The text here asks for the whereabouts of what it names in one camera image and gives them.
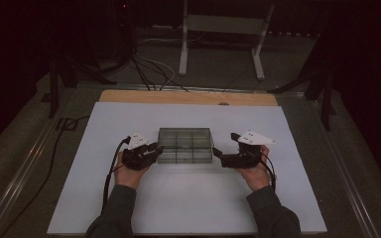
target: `hand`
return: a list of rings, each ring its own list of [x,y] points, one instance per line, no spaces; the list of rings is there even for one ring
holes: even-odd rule
[[[117,169],[114,172],[115,183],[126,185],[134,189],[137,189],[139,185],[139,181],[141,180],[141,177],[150,167],[146,167],[145,169],[141,171],[131,170],[122,164],[122,155],[123,153],[120,152],[117,156],[117,165],[115,168],[119,168],[119,167],[121,168]]]
[[[263,154],[262,161],[266,163],[269,154],[269,149],[264,145],[260,146],[260,149]],[[251,169],[236,170],[243,176],[243,178],[246,180],[247,184],[249,185],[250,189],[252,189],[252,191],[261,189],[262,187],[269,185],[267,169],[261,163],[259,163],[258,165],[256,165],[256,167]]]

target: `person's left hand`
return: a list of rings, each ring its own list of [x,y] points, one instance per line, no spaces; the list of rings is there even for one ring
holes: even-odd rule
[[[137,189],[139,182],[141,180],[141,177],[150,167],[146,167],[145,169],[141,171],[131,170],[122,164],[122,155],[123,153],[119,152],[117,157],[117,165],[115,168],[118,168],[118,167],[121,167],[121,168],[117,169],[114,172],[115,183],[126,185],[134,189]]]

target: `floor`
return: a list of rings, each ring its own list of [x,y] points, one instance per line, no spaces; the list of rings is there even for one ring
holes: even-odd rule
[[[177,40],[145,41],[138,46],[139,55],[134,59],[151,68],[154,67],[142,58],[167,65],[159,67],[168,79],[175,74],[175,83],[170,81],[163,87],[165,90],[262,93],[296,78],[315,40],[268,36],[261,53],[264,81],[255,77],[250,47],[241,45],[222,49],[212,41],[190,44],[186,76],[178,76],[181,44]],[[46,231],[86,126],[86,121],[81,120],[74,131],[66,131],[58,139],[58,122],[60,118],[89,115],[106,88],[147,89],[134,67],[130,61],[121,70],[107,75],[108,79],[118,82],[111,86],[98,84],[79,73],[81,82],[77,88],[62,90],[61,107],[54,119],[48,118],[50,105],[41,101],[49,92],[49,76],[39,81],[38,93],[0,136],[0,198],[23,162],[28,158],[37,159],[26,175],[28,179],[17,190],[18,199],[9,206],[12,209],[0,220],[0,230],[9,227],[2,237],[51,237]],[[160,90],[166,78],[144,66],[141,69]],[[381,173],[338,92],[333,92],[334,114],[330,116],[331,131],[326,132],[318,121],[320,101],[303,98],[307,86],[302,84],[277,95],[328,229],[326,233],[304,237],[381,237]],[[11,223],[46,179],[57,141],[49,180],[26,211]]]

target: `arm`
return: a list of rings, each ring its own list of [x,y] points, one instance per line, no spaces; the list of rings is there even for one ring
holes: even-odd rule
[[[88,227],[85,237],[133,237],[131,226],[132,213],[135,206],[136,189],[139,181],[148,168],[133,171],[121,163],[119,153],[115,171],[115,183],[110,197],[100,216]]]
[[[301,237],[298,216],[280,200],[270,186],[265,186],[246,197],[262,238]]]
[[[261,146],[266,163],[269,149]],[[299,218],[290,209],[281,205],[275,191],[269,186],[268,173],[262,164],[252,169],[236,169],[252,189],[246,197],[253,212],[259,235],[262,238],[301,237]]]

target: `dark background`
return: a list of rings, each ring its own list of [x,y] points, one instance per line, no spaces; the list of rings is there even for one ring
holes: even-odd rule
[[[94,56],[90,39],[81,37],[88,30],[79,9],[89,2],[0,2],[0,133],[35,94],[36,82],[49,71],[54,45],[75,46]],[[194,0],[190,12],[244,17],[257,14],[256,8],[239,8],[243,5],[242,1],[217,5],[213,0]],[[135,1],[135,12],[139,27],[175,28],[182,23],[183,5],[177,0],[141,0]],[[269,30],[275,35],[318,37],[308,68],[320,66],[335,48],[341,51],[334,88],[340,91],[381,169],[381,1],[277,1]]]

